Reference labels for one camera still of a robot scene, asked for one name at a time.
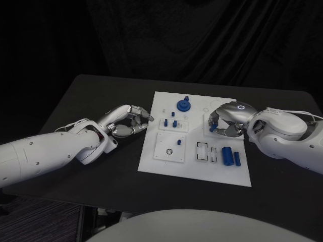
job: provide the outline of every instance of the black backdrop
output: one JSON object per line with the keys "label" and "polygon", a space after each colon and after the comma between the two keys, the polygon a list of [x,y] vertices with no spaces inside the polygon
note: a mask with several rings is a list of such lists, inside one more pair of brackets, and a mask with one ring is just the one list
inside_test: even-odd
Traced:
{"label": "black backdrop", "polygon": [[78,74],[305,90],[323,111],[323,0],[0,1],[0,143]]}

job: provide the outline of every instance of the silver robot hand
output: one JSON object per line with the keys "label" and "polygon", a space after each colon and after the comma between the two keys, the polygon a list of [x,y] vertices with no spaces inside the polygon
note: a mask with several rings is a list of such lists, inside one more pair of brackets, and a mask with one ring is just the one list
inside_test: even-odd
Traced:
{"label": "silver robot hand", "polygon": [[[142,123],[140,117],[146,118],[150,121],[155,121],[155,118],[150,116],[149,112],[139,106],[121,105],[116,107],[98,120],[98,126],[103,128],[106,133],[113,132],[113,136],[117,138],[126,138],[133,134],[142,132],[149,124]],[[132,119],[132,127],[126,125],[117,125],[123,119]]]}
{"label": "silver robot hand", "polygon": [[225,103],[211,114],[209,126],[218,125],[218,121],[222,119],[230,127],[227,129],[215,129],[214,132],[230,137],[240,137],[257,113],[258,111],[254,107],[244,102]]}

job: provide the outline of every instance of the blue cylinder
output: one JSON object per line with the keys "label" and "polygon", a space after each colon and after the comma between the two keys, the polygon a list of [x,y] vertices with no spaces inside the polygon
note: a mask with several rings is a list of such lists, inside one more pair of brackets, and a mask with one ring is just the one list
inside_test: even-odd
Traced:
{"label": "blue cylinder", "polygon": [[231,149],[231,147],[224,147],[222,148],[222,157],[224,157],[224,165],[227,165],[227,166],[234,165],[232,149]]}
{"label": "blue cylinder", "polygon": [[234,160],[235,160],[235,165],[241,166],[241,163],[240,163],[240,152],[234,153]]}
{"label": "blue cylinder", "polygon": [[218,124],[214,124],[212,126],[211,126],[211,132],[214,132],[214,130],[218,128]]}
{"label": "blue cylinder", "polygon": [[181,100],[178,102],[178,110],[182,112],[186,112],[191,109],[191,103],[189,103],[189,96],[185,97],[185,100]]}

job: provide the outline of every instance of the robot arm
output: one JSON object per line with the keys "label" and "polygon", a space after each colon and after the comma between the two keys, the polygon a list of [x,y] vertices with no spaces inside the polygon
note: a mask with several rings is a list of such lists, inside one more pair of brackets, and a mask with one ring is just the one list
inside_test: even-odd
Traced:
{"label": "robot arm", "polygon": [[273,108],[257,112],[248,104],[231,102],[211,114],[209,125],[217,125],[219,118],[224,119],[230,127],[214,129],[218,134],[238,137],[245,129],[250,141],[267,156],[287,158],[303,168],[323,174],[323,120],[306,123],[290,112],[312,115]]}
{"label": "robot arm", "polygon": [[[140,116],[153,121],[142,107],[123,105],[97,123],[82,119],[67,126],[74,126],[68,132],[32,136],[0,145],[0,188],[59,169],[74,158],[90,164],[103,152],[116,149],[119,143],[113,136],[127,137],[147,128]],[[132,119],[132,127],[116,125],[124,118]]]}

